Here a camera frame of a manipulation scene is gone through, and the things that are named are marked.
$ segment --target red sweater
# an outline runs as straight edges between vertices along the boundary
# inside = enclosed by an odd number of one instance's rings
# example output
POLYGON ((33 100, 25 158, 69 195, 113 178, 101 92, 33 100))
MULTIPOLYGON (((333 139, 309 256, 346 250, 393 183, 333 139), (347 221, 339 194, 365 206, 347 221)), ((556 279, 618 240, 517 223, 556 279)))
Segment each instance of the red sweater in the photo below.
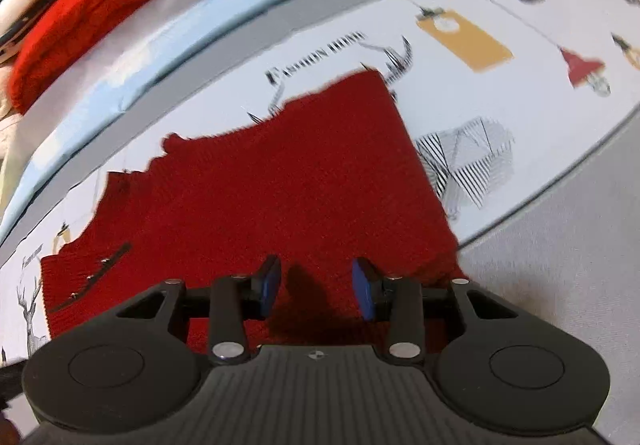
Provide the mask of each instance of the red sweater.
POLYGON ((27 34, 9 80, 24 114, 56 78, 149 0, 57 0, 27 34))
MULTIPOLYGON (((457 241, 376 72, 289 102, 252 128, 171 135, 164 149, 146 173, 110 173, 85 232, 42 260, 52 336, 164 279, 204 287, 276 253, 283 287, 271 318, 246 325, 252 345, 363 343, 375 332, 352 293, 354 257, 431 283, 462 275, 457 241)), ((202 351, 206 335, 193 323, 191 347, 202 351)))

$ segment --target yellow tag print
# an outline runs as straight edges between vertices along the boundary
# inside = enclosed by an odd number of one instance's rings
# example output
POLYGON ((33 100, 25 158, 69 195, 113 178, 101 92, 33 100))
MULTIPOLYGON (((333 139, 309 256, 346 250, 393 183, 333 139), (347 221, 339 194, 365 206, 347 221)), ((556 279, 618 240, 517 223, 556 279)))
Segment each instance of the yellow tag print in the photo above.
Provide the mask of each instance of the yellow tag print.
POLYGON ((423 8, 417 24, 475 72, 513 58, 508 48, 453 10, 423 8))

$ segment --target gray border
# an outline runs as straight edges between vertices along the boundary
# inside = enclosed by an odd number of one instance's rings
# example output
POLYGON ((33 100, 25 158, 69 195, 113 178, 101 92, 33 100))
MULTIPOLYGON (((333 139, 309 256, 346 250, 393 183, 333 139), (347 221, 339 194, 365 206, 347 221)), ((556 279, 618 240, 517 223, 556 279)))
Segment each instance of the gray border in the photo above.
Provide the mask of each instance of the gray border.
POLYGON ((369 1, 372 0, 289 0, 236 28, 192 57, 145 93, 126 114, 108 126, 50 179, 1 245, 0 263, 6 262, 18 243, 71 188, 172 108, 294 31, 369 1))

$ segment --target striped pattern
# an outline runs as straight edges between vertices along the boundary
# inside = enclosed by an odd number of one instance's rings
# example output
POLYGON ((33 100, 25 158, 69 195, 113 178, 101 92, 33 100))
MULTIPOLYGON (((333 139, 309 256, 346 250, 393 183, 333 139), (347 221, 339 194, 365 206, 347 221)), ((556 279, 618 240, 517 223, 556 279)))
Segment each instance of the striped pattern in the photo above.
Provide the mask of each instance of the striped pattern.
POLYGON ((463 196, 481 208, 485 196, 508 180, 512 142, 511 133, 500 123, 482 118, 415 140, 418 157, 447 216, 458 215, 463 196))

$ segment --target metal screw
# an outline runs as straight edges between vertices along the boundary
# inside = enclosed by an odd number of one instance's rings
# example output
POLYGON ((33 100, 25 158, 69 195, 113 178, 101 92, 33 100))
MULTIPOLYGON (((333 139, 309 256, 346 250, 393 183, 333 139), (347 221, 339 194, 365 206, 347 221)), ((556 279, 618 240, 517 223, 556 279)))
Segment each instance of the metal screw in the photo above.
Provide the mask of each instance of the metal screw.
POLYGON ((396 342, 389 347, 389 354, 396 359, 412 359, 420 354, 420 348, 411 342, 396 342))
POLYGON ((213 346, 213 354, 223 360, 234 359, 243 353, 244 346, 237 342, 220 342, 213 346))

